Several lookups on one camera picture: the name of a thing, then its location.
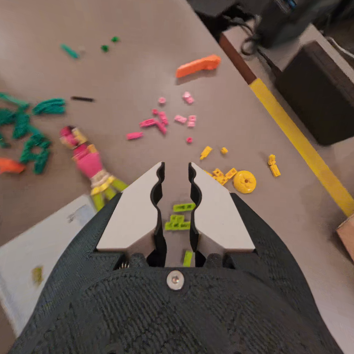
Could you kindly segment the lego instruction booklet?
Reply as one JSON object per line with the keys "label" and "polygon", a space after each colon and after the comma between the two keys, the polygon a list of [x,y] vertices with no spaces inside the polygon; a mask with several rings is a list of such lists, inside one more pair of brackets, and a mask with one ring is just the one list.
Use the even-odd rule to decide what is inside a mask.
{"label": "lego instruction booklet", "polygon": [[1,305],[16,337],[60,256],[95,214],[84,194],[1,247]]}

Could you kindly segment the pile of pink lego pieces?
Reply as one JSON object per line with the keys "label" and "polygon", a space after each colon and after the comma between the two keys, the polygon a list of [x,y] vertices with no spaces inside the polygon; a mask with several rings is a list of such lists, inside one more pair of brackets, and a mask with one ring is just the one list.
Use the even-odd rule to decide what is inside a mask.
{"label": "pile of pink lego pieces", "polygon": [[[182,95],[182,99],[185,103],[192,105],[194,103],[194,98],[190,94],[190,92],[186,91]],[[152,109],[152,118],[143,120],[139,123],[139,127],[141,129],[148,128],[148,127],[157,127],[158,131],[160,131],[163,135],[167,133],[167,126],[169,125],[169,120],[167,115],[164,111],[158,109]],[[186,125],[188,128],[195,127],[196,123],[196,116],[190,115],[188,117],[184,117],[181,115],[176,115],[174,118],[174,122],[179,123],[180,125]],[[126,140],[136,140],[143,137],[143,132],[131,132],[126,134]]]}

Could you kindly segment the yellow round lego dish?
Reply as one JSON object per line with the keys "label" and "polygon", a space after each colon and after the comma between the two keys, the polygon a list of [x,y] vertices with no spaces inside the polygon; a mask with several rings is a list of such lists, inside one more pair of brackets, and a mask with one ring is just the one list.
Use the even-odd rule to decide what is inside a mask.
{"label": "yellow round lego dish", "polygon": [[233,185],[236,191],[242,194],[249,194],[256,188],[255,176],[247,170],[238,171],[233,178]]}

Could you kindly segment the black hard case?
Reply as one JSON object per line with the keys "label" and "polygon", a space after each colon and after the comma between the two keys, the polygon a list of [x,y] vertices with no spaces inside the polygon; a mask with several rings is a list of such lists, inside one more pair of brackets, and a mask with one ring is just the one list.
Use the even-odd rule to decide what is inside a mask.
{"label": "black hard case", "polygon": [[318,144],[354,136],[353,82],[317,42],[298,51],[275,87]]}

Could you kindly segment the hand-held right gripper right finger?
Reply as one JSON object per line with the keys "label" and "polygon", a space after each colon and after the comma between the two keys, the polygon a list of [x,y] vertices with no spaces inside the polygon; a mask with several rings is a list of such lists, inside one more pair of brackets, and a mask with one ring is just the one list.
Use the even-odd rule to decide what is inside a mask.
{"label": "hand-held right gripper right finger", "polygon": [[190,245],[195,267],[202,267],[210,254],[222,258],[232,253],[252,253],[256,248],[232,194],[194,162],[188,164],[191,213]]}

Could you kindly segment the black power hub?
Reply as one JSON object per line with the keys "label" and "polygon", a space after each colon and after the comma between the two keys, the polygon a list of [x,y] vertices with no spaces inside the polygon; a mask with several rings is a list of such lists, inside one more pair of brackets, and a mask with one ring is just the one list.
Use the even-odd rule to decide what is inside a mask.
{"label": "black power hub", "polygon": [[320,28],[341,11],[342,3],[334,0],[271,1],[261,13],[255,36],[261,47],[271,48],[298,38],[310,24]]}

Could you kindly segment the yellow tape strip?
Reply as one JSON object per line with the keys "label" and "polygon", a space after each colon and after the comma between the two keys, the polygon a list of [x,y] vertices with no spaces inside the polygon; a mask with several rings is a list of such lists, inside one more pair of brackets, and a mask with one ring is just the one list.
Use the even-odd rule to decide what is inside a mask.
{"label": "yellow tape strip", "polygon": [[350,217],[354,212],[353,197],[292,121],[272,92],[260,78],[256,78],[249,84],[249,87],[343,214]]}

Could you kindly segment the pile of yellow lego pieces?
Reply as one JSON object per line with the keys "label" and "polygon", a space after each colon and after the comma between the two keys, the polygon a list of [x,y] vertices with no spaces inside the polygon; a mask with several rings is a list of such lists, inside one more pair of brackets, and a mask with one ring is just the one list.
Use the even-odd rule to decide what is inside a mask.
{"label": "pile of yellow lego pieces", "polygon": [[[200,153],[200,160],[205,159],[212,151],[213,149],[210,146],[206,146],[203,151]],[[274,177],[279,177],[281,175],[279,168],[277,167],[276,164],[276,156],[274,154],[270,154],[268,156],[268,166],[272,172],[272,175]],[[239,174],[241,171],[237,171],[235,168],[232,168],[230,171],[228,171],[226,174],[224,174],[221,170],[215,169],[212,173],[208,171],[204,171],[208,175],[210,175],[212,178],[217,180],[220,184],[224,185],[227,181],[235,177],[237,174]]]}

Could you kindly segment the pink lego model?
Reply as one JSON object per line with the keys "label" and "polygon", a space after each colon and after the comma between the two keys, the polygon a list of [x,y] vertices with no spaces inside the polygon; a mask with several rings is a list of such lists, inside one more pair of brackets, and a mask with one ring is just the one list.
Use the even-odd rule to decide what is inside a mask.
{"label": "pink lego model", "polygon": [[96,147],[74,126],[60,130],[63,145],[72,150],[72,159],[80,172],[90,180],[91,199],[96,211],[128,187],[128,184],[109,173]]}

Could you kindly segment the lime lego bracket piece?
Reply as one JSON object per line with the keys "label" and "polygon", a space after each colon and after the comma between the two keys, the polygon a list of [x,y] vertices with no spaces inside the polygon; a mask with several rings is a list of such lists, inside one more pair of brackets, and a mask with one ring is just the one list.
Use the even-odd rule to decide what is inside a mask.
{"label": "lime lego bracket piece", "polygon": [[190,221],[185,221],[184,215],[171,215],[165,223],[166,231],[185,231],[190,229]]}

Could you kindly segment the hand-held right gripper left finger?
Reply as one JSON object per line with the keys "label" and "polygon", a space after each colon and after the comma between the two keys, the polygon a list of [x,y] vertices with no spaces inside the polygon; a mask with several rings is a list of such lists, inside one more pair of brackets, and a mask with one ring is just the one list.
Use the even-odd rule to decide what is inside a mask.
{"label": "hand-held right gripper left finger", "polygon": [[98,252],[121,252],[128,260],[143,254],[153,267],[164,267],[167,245],[158,202],[165,163],[158,162],[123,190],[96,246]]}

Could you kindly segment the teal lego plate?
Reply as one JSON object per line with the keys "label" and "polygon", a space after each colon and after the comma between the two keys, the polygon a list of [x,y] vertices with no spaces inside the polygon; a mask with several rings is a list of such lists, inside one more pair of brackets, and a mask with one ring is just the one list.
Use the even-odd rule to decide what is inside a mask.
{"label": "teal lego plate", "polygon": [[80,54],[73,50],[71,47],[65,45],[65,44],[61,44],[60,48],[67,54],[69,55],[71,58],[73,59],[79,59],[80,58]]}

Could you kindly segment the orange brick separator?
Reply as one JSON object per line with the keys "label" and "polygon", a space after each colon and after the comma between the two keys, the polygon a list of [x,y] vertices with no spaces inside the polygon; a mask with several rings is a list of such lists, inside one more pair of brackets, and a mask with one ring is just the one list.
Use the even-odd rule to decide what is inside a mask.
{"label": "orange brick separator", "polygon": [[175,77],[179,79],[200,71],[215,70],[220,63],[221,58],[218,55],[209,55],[179,66],[176,70]]}

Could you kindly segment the pile of teal lego pieces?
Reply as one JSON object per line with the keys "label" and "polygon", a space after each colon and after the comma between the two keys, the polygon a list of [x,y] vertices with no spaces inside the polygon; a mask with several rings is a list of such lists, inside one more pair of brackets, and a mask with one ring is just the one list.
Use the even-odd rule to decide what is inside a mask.
{"label": "pile of teal lego pieces", "polygon": [[25,166],[33,162],[33,173],[43,173],[50,155],[51,140],[32,125],[31,117],[40,115],[61,115],[66,112],[66,102],[62,98],[52,98],[36,104],[29,113],[30,103],[1,92],[1,101],[14,105],[16,110],[1,107],[0,125],[13,126],[12,138],[20,140],[29,135],[24,142],[19,163]]}

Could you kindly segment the orange curved lego piece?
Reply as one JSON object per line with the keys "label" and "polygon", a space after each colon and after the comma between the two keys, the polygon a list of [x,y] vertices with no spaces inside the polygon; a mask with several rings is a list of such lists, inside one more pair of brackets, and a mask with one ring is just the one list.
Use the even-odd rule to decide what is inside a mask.
{"label": "orange curved lego piece", "polygon": [[0,158],[0,174],[11,173],[20,174],[26,170],[26,166],[8,158]]}

